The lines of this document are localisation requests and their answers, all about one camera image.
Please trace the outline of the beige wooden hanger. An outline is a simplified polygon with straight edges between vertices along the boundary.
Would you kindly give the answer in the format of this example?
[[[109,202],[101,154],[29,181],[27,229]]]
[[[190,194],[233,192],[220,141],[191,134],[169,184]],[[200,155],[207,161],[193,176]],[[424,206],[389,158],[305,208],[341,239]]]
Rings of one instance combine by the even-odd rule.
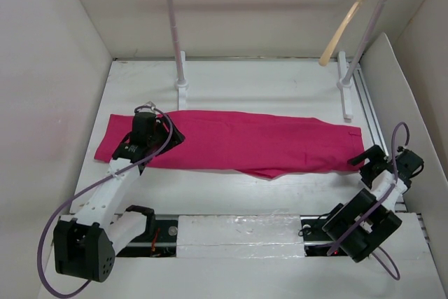
[[[347,29],[347,26],[349,23],[353,20],[354,16],[362,6],[364,0],[355,0],[352,7],[349,9],[347,14],[345,15],[343,21],[340,23],[339,27],[333,34],[331,40],[329,41],[328,45],[326,46],[325,50],[323,51],[321,57],[318,60],[318,64],[322,67],[326,67],[327,64],[330,61],[330,58],[332,57],[338,43],[340,42],[340,39]]]

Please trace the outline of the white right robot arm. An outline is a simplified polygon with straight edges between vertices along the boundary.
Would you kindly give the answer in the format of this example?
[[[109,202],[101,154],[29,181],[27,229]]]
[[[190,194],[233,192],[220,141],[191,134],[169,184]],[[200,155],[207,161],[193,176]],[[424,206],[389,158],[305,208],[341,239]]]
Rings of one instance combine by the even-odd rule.
[[[424,160],[402,146],[394,160],[388,159],[374,145],[348,164],[359,167],[363,188],[346,204],[337,205],[321,229],[333,242],[330,253],[341,249],[359,263],[401,226],[395,215],[396,202],[423,171]]]

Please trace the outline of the pink trousers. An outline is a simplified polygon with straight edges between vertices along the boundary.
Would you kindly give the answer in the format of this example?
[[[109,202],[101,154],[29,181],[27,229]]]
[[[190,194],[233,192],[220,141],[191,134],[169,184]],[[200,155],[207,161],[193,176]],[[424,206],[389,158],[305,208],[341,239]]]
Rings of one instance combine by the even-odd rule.
[[[364,151],[359,127],[317,118],[237,111],[172,111],[184,141],[150,166],[237,170],[275,179],[289,173],[354,172],[349,159]]]

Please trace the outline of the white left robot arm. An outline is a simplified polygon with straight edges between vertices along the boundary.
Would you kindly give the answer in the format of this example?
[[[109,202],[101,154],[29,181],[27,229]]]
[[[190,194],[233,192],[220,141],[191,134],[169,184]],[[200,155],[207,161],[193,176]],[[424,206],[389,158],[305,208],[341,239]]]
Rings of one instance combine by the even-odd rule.
[[[161,111],[137,111],[132,128],[109,162],[106,176],[90,199],[69,220],[60,219],[53,230],[55,270],[59,274],[103,282],[116,256],[134,239],[154,238],[153,209],[128,206],[119,219],[116,211],[132,184],[155,157],[184,141],[171,118]]]

